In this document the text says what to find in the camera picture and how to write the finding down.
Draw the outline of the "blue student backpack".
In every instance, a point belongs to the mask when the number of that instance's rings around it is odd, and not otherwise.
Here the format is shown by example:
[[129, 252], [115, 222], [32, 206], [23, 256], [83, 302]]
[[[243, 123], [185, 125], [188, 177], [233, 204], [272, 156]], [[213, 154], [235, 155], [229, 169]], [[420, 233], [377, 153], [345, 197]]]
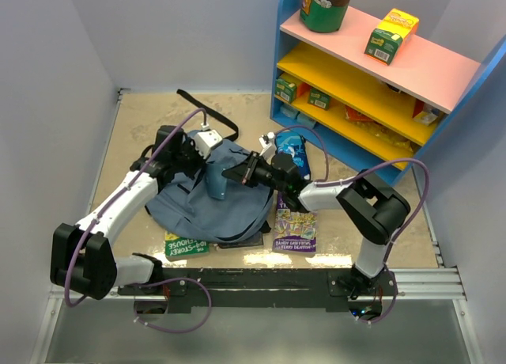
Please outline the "blue student backpack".
[[229, 243], [243, 241], [257, 232], [265, 233], [270, 229], [266, 220], [274, 202], [272, 189], [263, 185], [249, 188], [228, 180], [224, 200], [210, 198], [206, 190], [208, 163], [230, 160], [235, 166], [249, 155], [248, 150], [236, 143], [239, 128], [188, 92], [178, 89], [176, 93], [194, 106], [204, 108], [208, 116], [230, 127], [232, 133], [211, 153], [195, 178], [175, 174], [172, 181], [148, 201], [146, 212], [169, 233], [198, 241]]

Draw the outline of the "teal blue wallet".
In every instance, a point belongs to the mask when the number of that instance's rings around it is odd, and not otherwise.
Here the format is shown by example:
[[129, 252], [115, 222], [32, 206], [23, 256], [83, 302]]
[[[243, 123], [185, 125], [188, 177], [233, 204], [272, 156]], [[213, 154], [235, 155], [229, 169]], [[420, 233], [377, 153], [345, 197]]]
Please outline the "teal blue wallet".
[[228, 179], [222, 173], [234, 166], [230, 160], [211, 161], [206, 165], [205, 182], [207, 194], [210, 198], [224, 200], [226, 196]]

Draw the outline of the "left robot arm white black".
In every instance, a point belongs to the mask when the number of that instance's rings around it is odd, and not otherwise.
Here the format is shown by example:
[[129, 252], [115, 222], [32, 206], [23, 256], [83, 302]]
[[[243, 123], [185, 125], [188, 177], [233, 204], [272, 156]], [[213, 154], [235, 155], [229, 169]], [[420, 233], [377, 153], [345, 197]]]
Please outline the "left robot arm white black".
[[193, 177], [203, 167], [210, 149], [201, 134], [160, 127], [155, 143], [145, 148], [123, 182], [92, 213], [73, 225], [60, 224], [52, 237], [51, 282], [95, 300], [114, 287], [134, 284], [145, 294], [158, 293], [164, 285], [161, 262], [140, 253], [115, 258], [112, 247], [137, 212], [177, 173]]

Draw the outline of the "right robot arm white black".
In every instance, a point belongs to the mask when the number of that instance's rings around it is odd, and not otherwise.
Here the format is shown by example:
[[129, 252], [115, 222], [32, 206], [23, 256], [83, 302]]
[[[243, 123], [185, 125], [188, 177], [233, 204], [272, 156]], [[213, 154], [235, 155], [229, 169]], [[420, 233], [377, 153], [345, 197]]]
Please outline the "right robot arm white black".
[[355, 179], [317, 182], [303, 178], [289, 154], [275, 154], [268, 162], [253, 152], [222, 176], [249, 188], [263, 185], [278, 191], [291, 211], [344, 210], [361, 233], [362, 242], [349, 274], [336, 282], [352, 299], [369, 295], [380, 286], [392, 238], [411, 208], [375, 173], [364, 170]]

